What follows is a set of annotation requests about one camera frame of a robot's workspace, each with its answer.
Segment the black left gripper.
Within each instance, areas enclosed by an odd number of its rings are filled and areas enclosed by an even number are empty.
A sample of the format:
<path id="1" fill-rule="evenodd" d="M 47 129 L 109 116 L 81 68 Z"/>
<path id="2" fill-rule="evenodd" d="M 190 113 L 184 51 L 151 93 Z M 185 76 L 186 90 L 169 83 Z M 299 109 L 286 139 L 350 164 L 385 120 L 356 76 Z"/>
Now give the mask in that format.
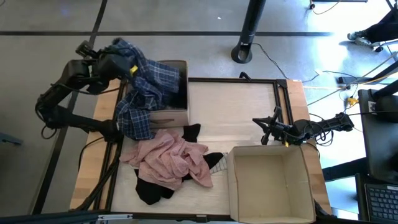
<path id="1" fill-rule="evenodd" d="M 135 60 L 119 54 L 105 54 L 98 59 L 98 75 L 103 80 L 131 78 L 134 67 L 137 67 Z"/>

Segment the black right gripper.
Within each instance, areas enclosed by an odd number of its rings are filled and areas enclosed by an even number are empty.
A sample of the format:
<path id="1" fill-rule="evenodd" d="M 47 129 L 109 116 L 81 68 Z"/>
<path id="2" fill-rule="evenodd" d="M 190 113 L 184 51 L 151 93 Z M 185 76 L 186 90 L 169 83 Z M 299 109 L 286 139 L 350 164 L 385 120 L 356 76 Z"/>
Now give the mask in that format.
<path id="1" fill-rule="evenodd" d="M 273 136 L 275 141 L 280 141 L 286 146 L 289 145 L 300 145 L 300 138 L 295 136 L 289 131 L 292 130 L 293 126 L 286 125 L 278 122 L 277 118 L 282 114 L 282 109 L 279 106 L 274 108 L 274 114 L 266 118 L 253 118 L 252 121 L 260 126 L 263 130 L 263 137 L 261 138 L 261 144 L 267 145 L 269 136 Z"/>

